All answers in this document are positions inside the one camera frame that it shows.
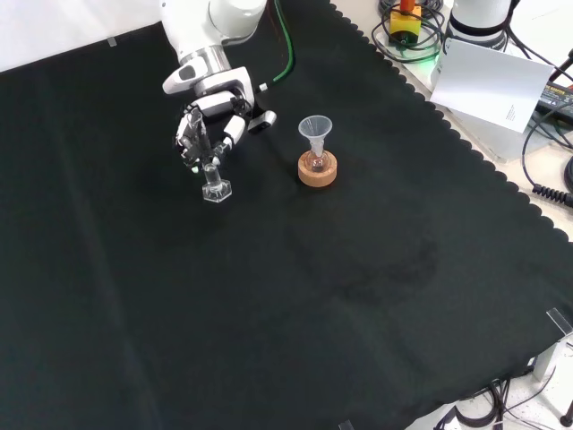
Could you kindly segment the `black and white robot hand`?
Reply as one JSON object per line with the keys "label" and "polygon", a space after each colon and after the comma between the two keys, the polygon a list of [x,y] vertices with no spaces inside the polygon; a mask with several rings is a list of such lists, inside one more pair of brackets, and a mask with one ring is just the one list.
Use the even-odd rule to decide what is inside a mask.
{"label": "black and white robot hand", "polygon": [[[217,165],[248,129],[255,108],[250,75],[244,67],[210,73],[198,60],[180,66],[163,83],[166,94],[191,91],[196,99],[184,107],[175,133],[175,147],[186,165],[198,172],[206,164]],[[228,116],[223,136],[210,141],[207,121]]]}

